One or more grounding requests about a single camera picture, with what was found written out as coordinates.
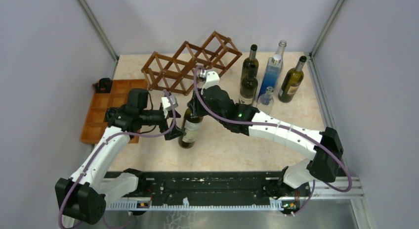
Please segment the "dark green labelled wine bottle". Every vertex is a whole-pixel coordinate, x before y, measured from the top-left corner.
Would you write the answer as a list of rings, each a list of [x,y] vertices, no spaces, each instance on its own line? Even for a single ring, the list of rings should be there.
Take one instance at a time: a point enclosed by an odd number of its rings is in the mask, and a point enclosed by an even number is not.
[[[255,72],[254,72],[254,77],[257,77],[257,72],[258,72],[258,67],[259,67],[259,61],[256,58],[256,52],[257,52],[257,45],[256,44],[252,44],[250,47],[250,53],[249,56],[244,60],[243,65],[242,65],[242,72],[241,72],[241,80],[248,75],[249,73],[249,69],[251,67],[252,64],[255,65]]]

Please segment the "clear glass wine bottle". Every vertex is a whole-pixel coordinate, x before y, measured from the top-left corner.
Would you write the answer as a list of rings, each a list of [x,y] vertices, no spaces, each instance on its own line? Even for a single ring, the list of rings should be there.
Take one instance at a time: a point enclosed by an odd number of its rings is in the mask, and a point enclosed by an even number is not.
[[[286,40],[281,40],[278,43],[278,48],[277,48],[275,54],[273,55],[273,60],[275,62],[280,62],[283,59],[284,51],[285,51],[286,46],[287,46],[287,41]]]

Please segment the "green white-labelled wine bottle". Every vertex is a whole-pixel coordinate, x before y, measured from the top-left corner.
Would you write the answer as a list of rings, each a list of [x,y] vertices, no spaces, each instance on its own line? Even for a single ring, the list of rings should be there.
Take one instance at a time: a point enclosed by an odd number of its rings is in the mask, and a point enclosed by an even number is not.
[[[240,85],[240,92],[239,92],[239,98],[238,101],[240,104],[245,105],[252,105],[256,89],[258,86],[257,78],[255,77],[255,73],[257,71],[255,64],[249,65],[249,72],[246,76],[244,76],[241,80]]]

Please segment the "olive green wine bottle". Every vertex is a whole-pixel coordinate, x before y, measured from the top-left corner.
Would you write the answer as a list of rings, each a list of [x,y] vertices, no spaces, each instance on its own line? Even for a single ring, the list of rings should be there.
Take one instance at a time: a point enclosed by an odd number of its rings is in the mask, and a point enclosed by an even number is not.
[[[306,61],[307,57],[305,55],[301,56],[296,67],[287,72],[278,94],[278,98],[281,102],[288,103],[295,96],[304,78],[302,69]]]

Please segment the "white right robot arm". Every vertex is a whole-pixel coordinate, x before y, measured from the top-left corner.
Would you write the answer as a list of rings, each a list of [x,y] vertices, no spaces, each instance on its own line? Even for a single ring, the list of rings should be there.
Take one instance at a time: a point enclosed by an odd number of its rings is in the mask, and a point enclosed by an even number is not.
[[[199,115],[209,115],[227,130],[271,140],[289,147],[304,159],[288,167],[278,189],[283,195],[292,195],[299,186],[312,180],[324,182],[335,189],[339,170],[351,178],[342,162],[343,146],[337,130],[327,127],[323,131],[308,130],[275,119],[255,107],[234,103],[228,93],[218,85],[193,89]]]

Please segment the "blue square vodka bottle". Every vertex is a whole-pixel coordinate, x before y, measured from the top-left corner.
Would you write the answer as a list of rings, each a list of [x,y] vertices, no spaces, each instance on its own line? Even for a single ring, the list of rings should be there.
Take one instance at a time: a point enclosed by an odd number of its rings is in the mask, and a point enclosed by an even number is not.
[[[258,97],[265,94],[268,87],[276,88],[282,69],[283,59],[281,55],[275,54],[268,58]]]

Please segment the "small clear glass bottle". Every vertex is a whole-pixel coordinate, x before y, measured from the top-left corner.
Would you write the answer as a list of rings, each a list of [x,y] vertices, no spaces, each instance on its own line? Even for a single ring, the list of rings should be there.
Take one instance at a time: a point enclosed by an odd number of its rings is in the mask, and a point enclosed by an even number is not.
[[[269,115],[272,111],[274,99],[273,94],[274,88],[273,87],[267,87],[265,90],[265,93],[262,94],[258,100],[256,107],[259,111],[264,112],[265,114]]]

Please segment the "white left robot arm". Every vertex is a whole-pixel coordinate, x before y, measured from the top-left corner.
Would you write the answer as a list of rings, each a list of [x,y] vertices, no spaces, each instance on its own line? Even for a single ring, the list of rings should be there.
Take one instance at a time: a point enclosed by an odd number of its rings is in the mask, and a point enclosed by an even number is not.
[[[96,224],[110,204],[130,193],[143,196],[147,192],[148,183],[138,170],[126,170],[109,182],[104,182],[104,178],[117,155],[134,136],[164,136],[171,140],[182,134],[176,126],[180,114],[176,111],[175,96],[164,90],[157,110],[147,109],[148,97],[146,89],[131,89],[127,102],[109,119],[99,143],[87,159],[69,178],[57,181],[60,228],[64,228],[63,216]]]

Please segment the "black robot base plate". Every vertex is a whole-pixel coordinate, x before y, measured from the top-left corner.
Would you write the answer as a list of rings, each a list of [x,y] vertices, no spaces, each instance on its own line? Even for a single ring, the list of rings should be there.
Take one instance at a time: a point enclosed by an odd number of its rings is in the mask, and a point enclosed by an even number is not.
[[[184,198],[191,206],[267,206],[310,194],[308,183],[294,189],[283,178],[283,171],[142,172],[138,189],[125,197],[148,197],[153,206],[180,206]]]

